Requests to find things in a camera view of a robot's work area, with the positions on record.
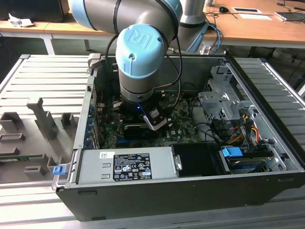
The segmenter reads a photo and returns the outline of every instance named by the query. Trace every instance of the wooden desk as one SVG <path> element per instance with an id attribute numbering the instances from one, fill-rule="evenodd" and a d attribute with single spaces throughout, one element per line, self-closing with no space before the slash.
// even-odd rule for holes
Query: wooden desk
<path id="1" fill-rule="evenodd" d="M 239 14 L 219 13 L 219 5 L 225 5 L 231 13 L 236 13 L 232 7 L 259 9 L 261 14 L 271 14 L 272 20 L 243 19 Z M 278 6 L 276 0 L 218 0 L 211 7 L 206 7 L 205 12 L 218 13 L 217 27 L 224 34 L 223 44 L 245 46 L 269 46 L 305 48 L 305 24 L 302 22 L 283 22 L 275 12 L 288 12 L 288 9 Z M 305 3 L 285 2 L 286 6 L 305 8 Z M 214 23 L 212 16 L 207 16 L 210 23 Z M 216 39 L 214 31 L 208 31 L 206 40 Z"/>
<path id="2" fill-rule="evenodd" d="M 0 32 L 35 32 L 44 33 L 44 29 L 47 27 L 48 22 L 34 22 L 34 26 L 17 28 L 13 27 L 8 21 L 0 21 Z"/>
<path id="3" fill-rule="evenodd" d="M 204 9 L 205 12 L 218 14 L 216 24 L 224 35 L 223 44 L 242 46 L 263 46 L 263 47 L 285 47 L 305 48 L 305 24 L 298 22 L 283 22 L 276 11 L 288 11 L 288 9 L 277 6 L 276 0 L 217 0 L 212 7 Z M 272 20 L 243 19 L 239 14 L 219 13 L 219 5 L 225 5 L 230 12 L 232 7 L 255 8 L 262 14 L 271 14 Z M 301 2 L 288 2 L 287 7 L 305 8 Z M 211 16 L 207 16 L 210 23 L 214 23 Z M 85 40 L 86 49 L 89 50 L 88 40 L 109 40 L 112 34 L 95 31 L 79 25 L 70 14 L 64 23 L 35 22 L 34 27 L 15 28 L 7 21 L 0 21 L 0 32 L 3 36 L 10 37 L 31 37 L 42 38 L 45 42 L 48 54 L 55 54 L 52 46 L 52 39 L 82 39 Z M 204 36 L 204 44 L 209 47 L 215 41 L 214 31 L 207 31 Z"/>

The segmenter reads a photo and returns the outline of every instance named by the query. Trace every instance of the motherboard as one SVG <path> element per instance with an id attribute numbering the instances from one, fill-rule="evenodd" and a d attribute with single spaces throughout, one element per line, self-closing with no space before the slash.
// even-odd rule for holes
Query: motherboard
<path id="1" fill-rule="evenodd" d="M 177 92 L 163 92 L 159 106 L 173 105 L 176 98 Z M 102 149 L 161 147 L 174 143 L 200 142 L 189 115 L 190 99 L 184 93 L 181 93 L 177 106 L 168 118 L 168 123 L 158 131 L 149 130 L 142 115 L 118 114 L 112 110 L 112 100 L 103 102 L 104 108 L 100 115 L 99 125 Z M 132 138 L 126 136 L 130 135 L 126 133 L 130 129 Z M 144 129 L 144 131 L 138 133 L 137 129 Z"/>

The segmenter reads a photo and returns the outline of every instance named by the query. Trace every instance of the blue tab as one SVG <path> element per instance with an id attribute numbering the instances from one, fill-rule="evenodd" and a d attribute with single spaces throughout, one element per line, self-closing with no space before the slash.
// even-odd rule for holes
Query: blue tab
<path id="1" fill-rule="evenodd" d="M 65 175 L 66 166 L 55 166 L 53 169 L 53 175 Z"/>
<path id="2" fill-rule="evenodd" d="M 225 157 L 243 156 L 243 153 L 239 147 L 226 147 L 222 150 L 222 152 Z"/>

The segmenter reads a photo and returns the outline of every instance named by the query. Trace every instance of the gray robot arm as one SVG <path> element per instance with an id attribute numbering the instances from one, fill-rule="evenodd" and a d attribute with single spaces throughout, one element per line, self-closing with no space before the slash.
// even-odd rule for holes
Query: gray robot arm
<path id="1" fill-rule="evenodd" d="M 130 112 L 143 112 L 153 130 L 167 122 L 152 98 L 164 54 L 169 46 L 175 47 L 175 39 L 182 39 L 185 51 L 198 50 L 208 26 L 203 5 L 204 0 L 72 2 L 79 24 L 118 35 L 115 58 L 123 104 Z"/>

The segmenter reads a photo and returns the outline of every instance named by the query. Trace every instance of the blue cable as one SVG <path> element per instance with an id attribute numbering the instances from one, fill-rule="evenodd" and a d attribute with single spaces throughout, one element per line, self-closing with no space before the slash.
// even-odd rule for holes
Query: blue cable
<path id="1" fill-rule="evenodd" d="M 215 28 L 215 27 L 212 26 L 212 25 L 209 25 L 209 26 L 211 26 L 211 27 L 215 30 L 215 32 L 217 33 L 217 36 L 218 36 L 218 46 L 217 46 L 217 50 L 215 51 L 215 55 L 216 55 L 216 54 L 217 54 L 217 51 L 218 51 L 219 48 L 220 48 L 221 36 L 220 36 L 220 32 L 219 32 L 219 30 L 218 30 L 217 28 Z"/>

